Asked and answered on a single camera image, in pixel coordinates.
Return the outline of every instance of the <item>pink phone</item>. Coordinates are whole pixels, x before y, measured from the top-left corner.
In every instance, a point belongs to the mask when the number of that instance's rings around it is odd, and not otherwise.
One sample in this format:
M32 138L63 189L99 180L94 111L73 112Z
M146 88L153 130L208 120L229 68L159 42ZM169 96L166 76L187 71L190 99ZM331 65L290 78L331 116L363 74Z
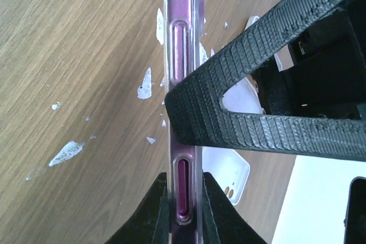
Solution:
M165 91L200 65L204 0L164 0ZM202 148L179 144L169 127L170 243L203 243Z

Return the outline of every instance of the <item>wooden table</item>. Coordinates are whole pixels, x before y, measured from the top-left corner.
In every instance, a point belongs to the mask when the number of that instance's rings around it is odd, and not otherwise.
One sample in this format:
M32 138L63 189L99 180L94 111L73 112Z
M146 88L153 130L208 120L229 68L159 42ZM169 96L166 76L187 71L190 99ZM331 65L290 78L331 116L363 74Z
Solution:
M162 0L0 1L0 243L103 243L166 168ZM278 1L206 0L207 52ZM70 141L82 151L49 167ZM237 209L270 242L294 158L242 154L252 170Z

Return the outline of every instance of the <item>paint chip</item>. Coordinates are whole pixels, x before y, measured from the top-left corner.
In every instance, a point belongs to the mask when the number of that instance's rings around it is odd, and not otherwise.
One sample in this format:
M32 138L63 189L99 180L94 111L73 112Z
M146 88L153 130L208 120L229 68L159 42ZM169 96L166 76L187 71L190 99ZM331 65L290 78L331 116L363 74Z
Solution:
M61 105L61 103L59 101L57 101L56 104L52 104L52 110L56 111L60 105Z
M142 85L137 89L137 97L139 99L148 99L152 96L151 68L149 67L145 73Z
M156 15L156 38L158 39L160 45L164 44L164 17L160 8Z
M202 43L200 42L200 65L205 63L207 59L208 57L204 45L202 45Z
M156 143L156 139L152 137L146 137L146 139L149 141L150 144Z
M70 141L50 161L48 166L52 167L54 165L57 165L57 164L60 164L64 161L66 161L66 160L69 160L70 158L72 158L75 155L77 155L78 153L80 153L84 145L85 145L85 142L77 143L75 141Z
M46 172L47 168L45 167L38 167L38 168L34 168L32 169L32 171L29 172L28 176L26 177L25 180L31 180L33 178L39 177L40 175L44 174Z

